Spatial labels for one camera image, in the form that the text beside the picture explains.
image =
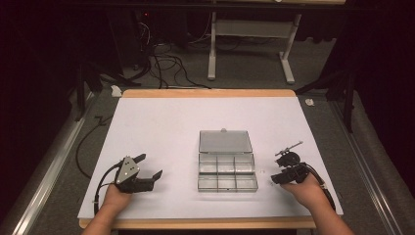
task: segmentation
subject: wire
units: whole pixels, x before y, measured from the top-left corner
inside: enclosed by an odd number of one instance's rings
[[[153,55],[153,57],[155,57],[155,60],[156,60],[156,64],[155,64],[154,68],[155,68],[155,69],[157,69],[157,70],[159,70],[159,76],[155,75],[155,73],[154,73],[152,70],[150,71],[150,74],[151,74],[153,77],[156,77],[157,79],[159,79],[161,83],[162,83],[162,82],[164,82],[164,83],[166,84],[166,86],[167,86],[166,88],[169,88],[169,86],[168,86],[167,82],[165,82],[165,80],[161,79],[161,71],[170,70],[170,69],[173,69],[175,66],[178,66],[178,67],[179,67],[179,69],[176,71],[176,73],[175,73],[175,74],[174,74],[174,76],[173,76],[174,81],[175,81],[178,85],[180,85],[180,86],[181,86],[181,84],[180,84],[180,83],[178,82],[178,80],[177,80],[177,75],[178,75],[181,71],[183,71],[183,72],[184,72],[184,77],[185,77],[185,79],[186,79],[189,83],[191,83],[192,85],[194,85],[194,86],[196,86],[196,87],[203,87],[203,88],[206,88],[206,89],[211,89],[210,87],[208,87],[208,86],[206,86],[206,85],[199,84],[199,83],[196,83],[196,82],[192,81],[192,80],[189,78],[188,73],[187,73],[186,69],[185,69],[185,68],[184,68],[184,66],[183,66],[183,62],[182,62],[182,60],[181,60],[179,57],[176,57],[176,56],[171,56],[171,55],[168,55],[168,54],[166,54],[166,53],[163,53],[163,54],[157,54],[157,55],[155,54],[155,55]],[[169,65],[167,68],[162,68],[162,67],[161,67],[160,62],[172,62],[172,65]]]
[[[241,45],[241,42],[242,42],[241,41],[241,38],[239,38],[239,37],[236,37],[235,38],[234,36],[232,36],[232,37],[230,37],[230,36],[226,36],[226,37],[222,36],[222,37],[218,37],[218,39],[222,39],[222,41],[224,39],[233,39],[233,41],[236,41],[236,44],[233,47],[228,48],[228,49],[220,48],[219,44],[216,43],[216,49],[217,50],[220,50],[220,51],[233,51],[233,50],[237,49]]]
[[[95,197],[94,197],[94,213],[95,214],[97,214],[97,212],[100,210],[100,206],[99,206],[99,203],[100,203],[100,189],[104,186],[103,185],[104,179],[107,177],[107,175],[113,169],[115,169],[117,167],[120,167],[120,164],[121,163],[118,163],[118,164],[115,164],[115,165],[111,166],[111,168],[109,170],[107,170],[107,172],[105,172],[104,175],[103,175],[103,177],[101,178],[100,183],[98,184],[98,187],[97,187],[97,191],[95,192]]]
[[[113,183],[113,182],[111,182],[111,183],[106,183],[106,184],[103,184],[103,185],[101,185],[101,186],[100,186],[100,190],[101,190],[101,188],[102,188],[102,187],[105,187],[105,186],[110,185],[110,184],[114,184],[114,183]]]
[[[87,178],[89,178],[89,179],[91,179],[91,175],[89,175],[88,173],[86,173],[83,169],[82,169],[82,167],[80,166],[80,163],[79,163],[79,151],[80,151],[80,147],[81,147],[81,145],[83,144],[83,142],[86,140],[86,138],[88,138],[88,136],[92,133],[92,132],[94,132],[94,130],[95,129],[97,129],[98,127],[100,127],[100,126],[104,126],[104,125],[106,125],[106,121],[107,120],[109,120],[110,118],[112,118],[113,116],[109,116],[109,117],[107,117],[107,118],[105,118],[105,119],[102,119],[102,117],[95,117],[95,118],[99,118],[100,120],[99,120],[99,122],[98,122],[98,124],[97,125],[95,125],[90,131],[88,131],[88,133],[80,140],[80,142],[79,142],[79,144],[78,144],[78,146],[76,147],[76,152],[75,152],[75,160],[76,160],[76,166],[77,166],[77,168],[79,169],[79,171],[85,176],[85,177],[87,177]]]
[[[159,89],[161,89],[161,88],[162,88],[162,84],[163,84],[163,83],[165,83],[165,88],[166,88],[166,89],[168,89],[168,84],[167,84],[167,82],[166,82],[165,80],[163,80],[163,79],[162,79],[162,77],[161,77],[161,68],[160,68],[159,59],[158,59],[158,57],[157,57],[156,55],[154,55],[154,58],[155,58],[155,60],[156,60],[156,65],[157,65],[157,68],[159,68],[159,77],[157,77],[157,76],[156,76],[156,78],[158,78],[158,79],[159,79],[159,81],[160,81]]]
[[[150,29],[149,29],[149,27],[145,24],[145,23],[138,23],[138,24],[140,24],[140,25],[142,25],[142,26],[144,26],[146,29],[147,29],[147,31],[149,32],[148,34],[148,37],[147,37],[147,45],[149,45],[149,43],[150,43],[150,37],[151,37],[151,33],[150,33]],[[144,36],[144,33],[146,32],[146,30],[144,30],[143,31],[143,34],[141,34],[141,37],[143,37]]]
[[[207,35],[207,32],[208,32],[208,26],[210,25],[210,21],[211,21],[211,14],[208,15],[207,26],[205,28],[205,32],[202,34],[202,36],[199,39],[196,39],[195,41],[191,41],[191,42],[189,42],[189,44],[197,43],[197,42],[204,41],[204,40],[210,38],[210,35],[205,37]]]
[[[154,47],[154,54],[155,55],[164,55],[164,54],[167,54],[168,52],[170,52],[171,51],[171,49],[172,49],[172,43],[158,43],[157,45],[155,45]],[[158,48],[160,48],[160,47],[162,47],[162,46],[168,46],[168,49],[167,50],[165,50],[164,52],[158,52],[157,54],[156,54],[156,49],[158,49]]]
[[[251,38],[251,37],[242,37],[240,40],[244,43],[248,43],[252,45],[264,45],[264,44],[268,44],[268,43],[271,43],[277,40],[276,37],[263,37],[265,39],[263,42],[254,42],[250,40],[245,40],[246,38]]]
[[[320,187],[323,190],[324,195],[326,195],[327,200],[329,200],[330,206],[332,206],[332,209],[336,211],[336,205],[333,200],[332,194],[330,193],[329,189],[327,189],[326,183],[324,182],[323,178],[320,177],[320,175],[311,165],[306,164],[306,163],[299,163],[299,165],[306,167],[314,175],[314,177],[317,179],[318,183],[320,184]]]

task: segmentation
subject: hand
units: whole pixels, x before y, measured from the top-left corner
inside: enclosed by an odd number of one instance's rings
[[[101,209],[111,209],[115,214],[118,214],[128,206],[131,197],[132,194],[121,193],[115,185],[110,184]]]
[[[83,235],[111,234],[112,225],[117,215],[124,210],[131,201],[132,194],[121,193],[110,184],[107,188],[104,203],[100,210],[86,226]]]
[[[315,207],[330,207],[329,200],[312,173],[305,178],[303,183],[281,184],[281,187],[292,193],[297,201],[310,211]]]

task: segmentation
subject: electronic device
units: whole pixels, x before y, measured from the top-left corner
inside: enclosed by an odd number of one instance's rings
[[[127,156],[123,158],[118,164],[113,165],[104,176],[101,178],[98,184],[97,191],[94,199],[94,213],[96,214],[99,210],[99,192],[100,189],[108,184],[103,185],[103,181],[113,169],[118,168],[115,174],[115,187],[122,193],[140,193],[153,191],[155,182],[161,178],[162,170],[153,175],[152,178],[137,178],[137,174],[140,171],[138,163],[146,159],[146,155],[142,154],[134,159]]]
[[[326,183],[324,182],[324,180],[320,177],[320,175],[318,175],[317,171],[311,165],[307,163],[301,163],[300,156],[290,151],[291,149],[300,144],[302,144],[302,141],[299,141],[298,144],[286,148],[285,150],[282,150],[275,155],[281,155],[281,158],[279,158],[275,162],[278,164],[278,166],[283,166],[285,168],[281,170],[281,173],[271,175],[272,181],[276,184],[286,184],[292,181],[296,181],[296,183],[303,183],[308,174],[312,173],[317,179],[318,183],[320,184],[320,187],[326,195],[327,199],[329,200],[333,210],[335,211],[335,203],[333,201],[332,195],[326,187]]]

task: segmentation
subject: gray carpet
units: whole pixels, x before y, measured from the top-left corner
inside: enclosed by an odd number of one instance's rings
[[[284,43],[281,40],[267,43],[262,43],[263,39],[261,39],[262,41],[249,38],[246,40],[248,42],[242,43],[234,50],[228,50],[233,48],[232,42],[219,43],[218,47],[223,50],[219,50],[217,53],[216,81],[207,81],[208,48],[204,48],[203,44],[191,46],[186,50],[174,47],[170,49],[168,46],[164,46],[159,47],[157,51],[159,53],[168,51],[168,54],[180,57],[189,78],[209,87],[297,89],[318,77],[334,44],[333,42],[320,44],[313,44],[310,41],[296,42],[289,60],[297,83],[288,85],[284,80],[276,54],[279,50],[283,50]],[[162,68],[169,68],[171,65],[170,61],[161,61]],[[178,69],[179,67],[175,66],[164,70],[162,78],[170,86],[190,85],[185,80],[183,71],[177,75],[177,82],[175,82],[174,74]],[[133,73],[129,68],[126,69],[126,72]],[[159,86],[159,81],[149,74],[138,81],[141,81],[145,88]],[[353,151],[341,125],[323,94],[324,90],[316,90],[301,95],[300,102],[344,209],[344,220],[356,234],[388,234],[361,175],[358,173],[357,165],[353,159]],[[308,107],[304,103],[306,98],[312,98],[315,106]],[[76,147],[82,137],[97,125],[98,120],[95,116],[104,118],[111,116],[115,111],[116,103],[117,98],[111,97],[109,84],[105,84],[105,89],[98,95],[95,104],[87,113],[85,123],[69,153],[54,190],[29,234],[65,235],[79,234],[82,231],[78,226],[76,216],[89,179],[83,176],[76,167]],[[377,139],[376,132],[364,114],[358,97],[355,99],[354,106],[353,134],[367,157],[368,163],[373,167],[375,176],[379,178],[387,199],[392,204],[392,211],[397,216],[402,233],[413,234],[415,231],[412,215],[415,212],[414,200]],[[96,128],[79,149],[80,165],[89,174],[93,172],[110,122]],[[42,175],[52,161],[53,153],[52,148],[33,174],[13,211],[2,224],[0,234],[13,232]],[[309,231],[300,230],[299,234],[309,234]]]

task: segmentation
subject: wooden table edge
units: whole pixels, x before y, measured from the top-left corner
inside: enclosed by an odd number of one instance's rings
[[[290,89],[129,89],[122,98],[296,97]]]
[[[85,228],[92,219],[81,218]],[[311,216],[264,218],[123,219],[114,229],[301,229],[315,228]]]

